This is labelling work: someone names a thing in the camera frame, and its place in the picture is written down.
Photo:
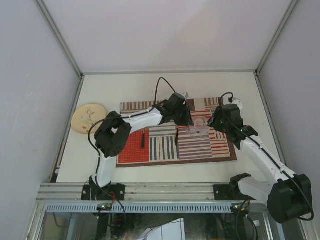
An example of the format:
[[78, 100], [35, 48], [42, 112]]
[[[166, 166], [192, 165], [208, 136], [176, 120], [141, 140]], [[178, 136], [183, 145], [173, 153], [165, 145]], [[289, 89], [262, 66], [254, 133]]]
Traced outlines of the clear glass cup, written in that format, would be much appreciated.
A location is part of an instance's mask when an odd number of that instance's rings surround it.
[[192, 118], [193, 125], [186, 129], [186, 134], [194, 139], [203, 139], [209, 135], [208, 119], [204, 116], [195, 116]]

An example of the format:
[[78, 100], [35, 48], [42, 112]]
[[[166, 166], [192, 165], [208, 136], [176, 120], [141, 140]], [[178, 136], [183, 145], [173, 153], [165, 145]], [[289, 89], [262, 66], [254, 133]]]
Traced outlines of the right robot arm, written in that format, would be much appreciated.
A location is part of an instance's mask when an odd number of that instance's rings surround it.
[[237, 182], [229, 187], [234, 199], [252, 197], [265, 205], [280, 224], [293, 219], [309, 222], [315, 218], [310, 179], [305, 174], [296, 174], [265, 147], [258, 132], [243, 123], [237, 104], [218, 106], [208, 126], [224, 133], [267, 180], [260, 182], [247, 173], [237, 175]]

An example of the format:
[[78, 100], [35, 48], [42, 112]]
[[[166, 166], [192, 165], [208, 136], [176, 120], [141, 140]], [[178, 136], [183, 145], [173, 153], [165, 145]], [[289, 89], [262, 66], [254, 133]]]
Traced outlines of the dark handled fork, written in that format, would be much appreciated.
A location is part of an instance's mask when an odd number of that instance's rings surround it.
[[145, 134], [145, 129], [142, 131], [142, 135], [141, 135], [141, 148], [144, 149], [145, 148], [145, 139], [146, 139], [146, 134]]

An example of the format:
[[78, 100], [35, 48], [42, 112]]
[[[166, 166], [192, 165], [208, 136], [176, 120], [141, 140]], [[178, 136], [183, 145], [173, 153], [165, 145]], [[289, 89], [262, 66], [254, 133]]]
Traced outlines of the patchwork striped placemat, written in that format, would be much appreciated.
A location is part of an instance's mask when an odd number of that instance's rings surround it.
[[193, 126], [174, 121], [131, 133], [116, 167], [232, 162], [234, 145], [224, 133], [208, 127], [208, 120], [222, 102], [218, 97], [189, 99]]

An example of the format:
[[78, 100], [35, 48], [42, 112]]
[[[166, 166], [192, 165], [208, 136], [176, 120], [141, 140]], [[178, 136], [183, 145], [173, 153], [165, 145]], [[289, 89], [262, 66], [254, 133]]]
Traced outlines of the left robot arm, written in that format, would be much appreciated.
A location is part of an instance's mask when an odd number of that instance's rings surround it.
[[93, 186], [92, 194], [98, 200], [109, 196], [112, 182], [112, 163], [124, 150], [130, 134], [149, 127], [155, 127], [174, 121], [177, 126], [193, 126], [191, 109], [187, 103], [188, 93], [173, 93], [168, 100], [155, 103], [146, 110], [134, 114], [118, 114], [112, 111], [94, 134], [95, 143], [91, 145], [98, 152], [98, 164], [89, 179]]

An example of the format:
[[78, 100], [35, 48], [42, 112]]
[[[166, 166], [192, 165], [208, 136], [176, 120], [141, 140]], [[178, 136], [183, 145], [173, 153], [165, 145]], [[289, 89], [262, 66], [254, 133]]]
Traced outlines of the brown wooden knife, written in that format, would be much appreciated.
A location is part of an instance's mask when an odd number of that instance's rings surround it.
[[178, 125], [176, 125], [175, 126], [176, 128], [175, 128], [175, 130], [176, 130], [176, 132], [175, 132], [175, 137], [174, 137], [174, 144], [175, 144], [175, 146], [178, 146], [178, 140], [179, 140], [179, 126]]

